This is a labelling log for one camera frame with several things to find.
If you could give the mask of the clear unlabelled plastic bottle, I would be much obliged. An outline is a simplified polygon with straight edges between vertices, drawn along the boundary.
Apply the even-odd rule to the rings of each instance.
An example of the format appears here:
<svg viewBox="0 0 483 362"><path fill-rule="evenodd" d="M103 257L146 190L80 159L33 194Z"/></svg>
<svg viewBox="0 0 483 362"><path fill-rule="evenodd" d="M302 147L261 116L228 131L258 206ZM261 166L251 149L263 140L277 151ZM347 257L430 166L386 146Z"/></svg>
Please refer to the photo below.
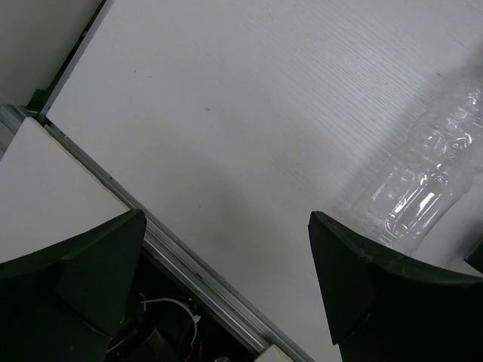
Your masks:
<svg viewBox="0 0 483 362"><path fill-rule="evenodd" d="M353 205L361 233L410 255L482 172L482 76L447 80Z"/></svg>

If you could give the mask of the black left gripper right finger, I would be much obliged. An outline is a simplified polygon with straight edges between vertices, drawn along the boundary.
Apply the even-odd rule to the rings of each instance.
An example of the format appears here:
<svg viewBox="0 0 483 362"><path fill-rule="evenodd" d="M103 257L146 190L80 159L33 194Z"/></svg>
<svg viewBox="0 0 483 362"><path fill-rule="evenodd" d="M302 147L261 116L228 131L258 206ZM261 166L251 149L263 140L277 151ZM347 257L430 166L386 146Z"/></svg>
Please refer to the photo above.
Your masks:
<svg viewBox="0 0 483 362"><path fill-rule="evenodd" d="M309 240L344 361L480 361L482 279L412 259L311 213Z"/></svg>

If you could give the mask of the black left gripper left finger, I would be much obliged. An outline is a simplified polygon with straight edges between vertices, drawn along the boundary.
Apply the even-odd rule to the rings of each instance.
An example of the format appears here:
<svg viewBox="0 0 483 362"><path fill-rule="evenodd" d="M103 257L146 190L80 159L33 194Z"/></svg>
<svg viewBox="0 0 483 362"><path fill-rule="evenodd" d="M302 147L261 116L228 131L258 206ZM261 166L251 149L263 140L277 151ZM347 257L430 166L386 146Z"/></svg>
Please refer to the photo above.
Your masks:
<svg viewBox="0 0 483 362"><path fill-rule="evenodd" d="M129 210L1 264L3 361L102 361L118 332L146 217Z"/></svg>

